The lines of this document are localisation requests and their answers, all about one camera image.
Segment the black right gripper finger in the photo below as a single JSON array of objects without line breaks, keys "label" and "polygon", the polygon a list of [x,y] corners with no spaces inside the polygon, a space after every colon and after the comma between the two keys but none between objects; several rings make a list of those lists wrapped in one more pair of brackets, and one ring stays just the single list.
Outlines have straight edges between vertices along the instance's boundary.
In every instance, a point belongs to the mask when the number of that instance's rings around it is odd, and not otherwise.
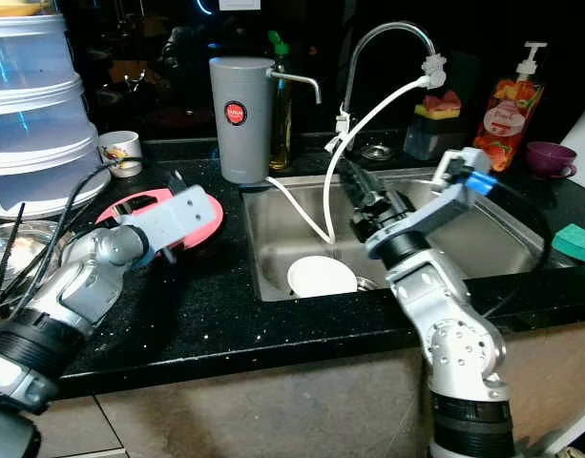
[{"label": "black right gripper finger", "polygon": [[358,164],[349,164],[350,199],[384,199],[385,187],[381,180]]},{"label": "black right gripper finger", "polygon": [[342,192],[353,209],[359,211],[365,208],[367,171],[356,162],[340,160],[336,172],[339,174]]}]

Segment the white bowl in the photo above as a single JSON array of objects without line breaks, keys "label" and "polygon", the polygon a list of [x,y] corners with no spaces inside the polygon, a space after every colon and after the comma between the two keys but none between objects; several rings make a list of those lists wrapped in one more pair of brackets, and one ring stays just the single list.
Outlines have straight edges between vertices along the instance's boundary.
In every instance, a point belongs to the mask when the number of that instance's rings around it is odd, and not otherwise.
[{"label": "white bowl", "polygon": [[358,281],[345,263],[326,256],[306,256],[292,262],[286,272],[289,288],[298,298],[357,292]]}]

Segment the pink round plate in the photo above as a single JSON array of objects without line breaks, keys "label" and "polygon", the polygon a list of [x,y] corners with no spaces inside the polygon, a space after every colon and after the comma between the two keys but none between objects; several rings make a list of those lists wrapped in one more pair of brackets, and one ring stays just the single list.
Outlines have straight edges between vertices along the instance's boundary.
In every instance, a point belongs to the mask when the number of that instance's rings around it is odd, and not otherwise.
[{"label": "pink round plate", "polygon": [[[129,195],[109,205],[103,213],[97,215],[94,223],[95,225],[99,225],[99,223],[103,223],[104,221],[113,221],[120,214],[144,213],[148,206],[169,200],[173,195],[174,193],[169,188],[147,189],[147,191]],[[223,215],[225,215],[223,214],[222,206],[219,205],[217,198],[209,195],[208,199],[210,200],[210,206],[212,206],[212,219],[210,219],[210,222],[204,228],[200,228],[197,232],[183,239],[178,246],[179,249],[196,248],[197,245],[201,245],[206,240],[209,240],[219,230],[219,227],[222,226]]]}]

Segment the black sponge holder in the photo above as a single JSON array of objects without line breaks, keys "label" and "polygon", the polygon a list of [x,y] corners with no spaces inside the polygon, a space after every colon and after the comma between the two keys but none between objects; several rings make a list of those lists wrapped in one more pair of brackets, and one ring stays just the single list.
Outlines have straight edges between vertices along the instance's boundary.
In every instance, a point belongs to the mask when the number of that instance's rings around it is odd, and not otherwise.
[{"label": "black sponge holder", "polygon": [[431,119],[415,114],[408,123],[403,153],[418,160],[439,160],[446,150],[466,147],[463,117]]}]

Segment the stainless steel sink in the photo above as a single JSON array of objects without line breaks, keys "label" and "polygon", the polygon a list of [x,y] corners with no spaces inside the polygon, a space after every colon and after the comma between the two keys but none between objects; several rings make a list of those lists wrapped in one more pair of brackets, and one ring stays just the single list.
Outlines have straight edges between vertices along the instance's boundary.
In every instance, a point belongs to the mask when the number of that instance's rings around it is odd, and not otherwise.
[{"label": "stainless steel sink", "polygon": [[[327,244],[306,225],[292,202],[271,184],[242,186],[244,221],[256,291],[265,302],[292,300],[287,282],[292,262],[309,256],[339,260],[358,278],[376,288],[387,287],[383,264],[367,257],[349,220],[353,206],[338,177],[331,180],[331,218],[336,243]],[[466,214],[428,235],[432,247],[444,250],[466,280],[528,272],[539,256],[542,239],[488,198],[480,198]]]}]

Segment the green capped oil bottle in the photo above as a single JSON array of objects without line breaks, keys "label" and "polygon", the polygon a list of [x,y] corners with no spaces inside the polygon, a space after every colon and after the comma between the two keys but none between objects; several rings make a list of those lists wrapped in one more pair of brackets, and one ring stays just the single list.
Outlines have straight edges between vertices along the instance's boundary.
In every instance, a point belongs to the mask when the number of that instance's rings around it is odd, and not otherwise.
[{"label": "green capped oil bottle", "polygon": [[[283,73],[286,70],[289,48],[277,31],[268,31],[267,39],[273,45],[273,70]],[[287,169],[289,144],[291,144],[291,94],[286,80],[275,78],[273,99],[273,135],[271,135],[269,165],[273,171]]]}]

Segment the yellow and red sponge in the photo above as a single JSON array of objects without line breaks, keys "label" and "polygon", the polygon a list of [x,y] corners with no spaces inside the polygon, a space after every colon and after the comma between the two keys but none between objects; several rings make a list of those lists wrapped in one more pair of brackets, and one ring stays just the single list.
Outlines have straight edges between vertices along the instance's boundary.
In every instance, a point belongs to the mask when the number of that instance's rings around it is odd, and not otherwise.
[{"label": "yellow and red sponge", "polygon": [[423,103],[415,105],[415,113],[426,119],[451,119],[461,116],[462,101],[452,89],[444,95],[432,94],[424,97]]}]

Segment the white mug with flower print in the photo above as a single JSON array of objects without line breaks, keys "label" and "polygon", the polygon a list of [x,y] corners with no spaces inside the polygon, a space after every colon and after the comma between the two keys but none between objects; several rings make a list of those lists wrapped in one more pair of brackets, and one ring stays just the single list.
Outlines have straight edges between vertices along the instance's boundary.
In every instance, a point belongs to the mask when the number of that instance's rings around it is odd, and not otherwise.
[{"label": "white mug with flower print", "polygon": [[110,174],[117,178],[139,175],[143,170],[142,147],[139,135],[132,131],[114,131],[97,136],[97,149],[104,164],[110,166]]}]

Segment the grey water filter canister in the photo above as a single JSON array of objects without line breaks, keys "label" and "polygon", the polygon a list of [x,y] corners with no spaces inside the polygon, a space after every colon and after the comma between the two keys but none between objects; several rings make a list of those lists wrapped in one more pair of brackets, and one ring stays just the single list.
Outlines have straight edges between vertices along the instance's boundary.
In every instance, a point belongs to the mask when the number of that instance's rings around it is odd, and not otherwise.
[{"label": "grey water filter canister", "polygon": [[226,180],[248,186],[261,183],[269,171],[275,79],[296,80],[314,89],[317,80],[279,73],[265,57],[222,56],[209,60],[212,100],[219,144],[219,173]]}]

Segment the steel bowl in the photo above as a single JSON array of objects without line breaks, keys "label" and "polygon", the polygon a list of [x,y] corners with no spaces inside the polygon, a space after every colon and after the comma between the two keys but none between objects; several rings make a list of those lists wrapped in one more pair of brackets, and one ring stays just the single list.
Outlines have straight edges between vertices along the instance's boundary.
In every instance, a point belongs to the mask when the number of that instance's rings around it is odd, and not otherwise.
[{"label": "steel bowl", "polygon": [[[4,244],[10,239],[12,226],[12,223],[0,225],[0,258],[5,250]],[[45,247],[51,243],[52,233],[56,227],[57,222],[51,219],[26,219],[21,223],[20,231],[11,246],[9,265],[6,267],[4,279],[0,281],[0,291],[5,298],[22,294],[33,282],[36,266],[31,267],[21,283],[12,286],[13,280],[20,272],[27,269],[35,258],[43,256]]]}]

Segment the chrome gooseneck faucet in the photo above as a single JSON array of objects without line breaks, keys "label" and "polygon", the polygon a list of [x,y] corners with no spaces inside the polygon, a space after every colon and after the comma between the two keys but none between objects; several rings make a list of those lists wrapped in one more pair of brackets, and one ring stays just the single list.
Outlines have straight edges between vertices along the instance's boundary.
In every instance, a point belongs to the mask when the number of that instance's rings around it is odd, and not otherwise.
[{"label": "chrome gooseneck faucet", "polygon": [[430,36],[428,36],[427,32],[424,31],[423,28],[420,28],[418,25],[414,25],[414,23],[407,21],[387,22],[384,23],[384,25],[379,25],[378,27],[372,28],[371,31],[368,31],[365,35],[362,36],[361,39],[359,39],[359,43],[350,54],[347,71],[347,84],[345,84],[344,96],[342,96],[339,113],[336,114],[335,118],[336,135],[330,141],[327,141],[326,147],[328,149],[332,150],[337,147],[337,145],[342,143],[342,139],[344,139],[344,136],[347,135],[350,131],[349,108],[350,100],[352,100],[354,91],[354,79],[356,79],[359,56],[362,55],[363,49],[371,42],[372,39],[375,38],[375,36],[378,36],[381,33],[385,33],[385,31],[395,30],[406,31],[411,35],[417,36],[418,39],[422,40],[424,47],[426,47],[426,61],[424,61],[424,64],[420,66],[420,69],[423,70],[424,77],[422,78],[422,82],[414,83],[411,87],[436,89],[444,86],[445,80],[447,78],[444,71],[444,65],[448,60],[446,60],[446,58],[442,56],[441,53],[437,52],[435,44],[433,44]]}]

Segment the orange dish soap pump bottle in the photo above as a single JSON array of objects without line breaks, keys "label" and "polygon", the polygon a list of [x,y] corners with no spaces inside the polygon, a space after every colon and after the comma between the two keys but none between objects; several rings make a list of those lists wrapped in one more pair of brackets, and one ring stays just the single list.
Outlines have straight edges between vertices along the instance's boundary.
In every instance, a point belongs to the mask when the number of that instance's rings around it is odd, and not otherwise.
[{"label": "orange dish soap pump bottle", "polygon": [[539,105],[544,84],[533,78],[537,71],[535,56],[545,42],[527,42],[531,49],[525,60],[520,61],[515,75],[496,83],[488,108],[483,112],[478,135],[472,142],[475,148],[484,150],[490,159],[491,169],[502,172],[509,169],[522,143],[525,128]]}]

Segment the purple cup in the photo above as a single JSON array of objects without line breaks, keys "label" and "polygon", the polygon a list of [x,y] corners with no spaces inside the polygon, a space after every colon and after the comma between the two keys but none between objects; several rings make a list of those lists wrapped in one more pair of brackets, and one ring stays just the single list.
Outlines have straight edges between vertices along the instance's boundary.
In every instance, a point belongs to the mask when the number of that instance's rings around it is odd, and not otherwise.
[{"label": "purple cup", "polygon": [[525,160],[531,176],[536,179],[572,177],[576,169],[575,150],[550,141],[531,141],[525,149]]}]

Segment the green sponge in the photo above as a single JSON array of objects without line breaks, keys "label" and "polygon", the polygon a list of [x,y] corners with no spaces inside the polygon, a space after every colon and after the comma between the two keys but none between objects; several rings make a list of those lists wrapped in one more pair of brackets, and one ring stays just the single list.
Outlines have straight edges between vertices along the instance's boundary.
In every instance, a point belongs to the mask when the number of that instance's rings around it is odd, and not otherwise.
[{"label": "green sponge", "polygon": [[563,256],[585,262],[585,230],[575,223],[554,233],[551,247]]}]

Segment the translucent stacked plastic container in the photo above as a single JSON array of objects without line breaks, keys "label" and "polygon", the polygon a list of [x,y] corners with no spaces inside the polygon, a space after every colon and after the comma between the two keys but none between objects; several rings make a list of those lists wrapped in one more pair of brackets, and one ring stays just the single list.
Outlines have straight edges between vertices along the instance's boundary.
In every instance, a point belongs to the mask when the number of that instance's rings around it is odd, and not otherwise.
[{"label": "translucent stacked plastic container", "polygon": [[52,0],[0,0],[0,218],[83,204],[110,180],[100,162],[64,17]]}]

